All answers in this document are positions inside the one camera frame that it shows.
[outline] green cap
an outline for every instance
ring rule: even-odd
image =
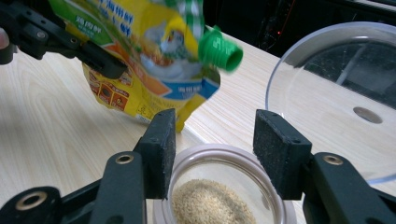
[[[222,37],[218,27],[207,30],[198,44],[198,59],[227,72],[233,71],[242,61],[244,51]]]

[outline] spout pouch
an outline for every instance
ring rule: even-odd
[[[83,64],[96,100],[150,122],[167,108],[177,131],[219,88],[216,67],[198,60],[204,32],[202,0],[49,0],[66,29],[128,65],[119,79]]]

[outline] seasoning powder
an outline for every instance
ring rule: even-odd
[[[216,181],[193,179],[173,193],[178,224],[256,223],[238,195]]]

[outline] transparent plastic container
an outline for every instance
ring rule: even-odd
[[[292,202],[279,198],[254,155],[237,147],[214,144],[192,147],[177,154],[168,200],[154,201],[154,223],[177,223],[172,207],[173,193],[193,179],[225,185],[246,203],[256,223],[296,223]]]
[[[265,107],[352,162],[369,183],[396,178],[396,27],[349,22],[306,36],[280,59]]]

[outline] wood grain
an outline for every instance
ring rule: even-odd
[[[313,152],[349,159],[366,179],[396,174],[396,110],[304,69],[283,65],[270,88],[269,109],[313,143]],[[354,108],[377,114],[380,123],[359,117]]]
[[[177,151],[202,143],[252,151],[255,112],[264,109],[278,58],[237,43],[245,53],[242,64],[233,74],[222,74],[220,90],[192,113],[177,134]],[[32,187],[54,186],[65,195],[97,180],[107,159],[133,149],[147,129],[99,105],[78,60],[46,54],[37,61],[18,53],[0,66],[0,76],[1,205]],[[396,195],[394,183],[377,186]],[[301,203],[295,205],[298,223],[304,223]]]

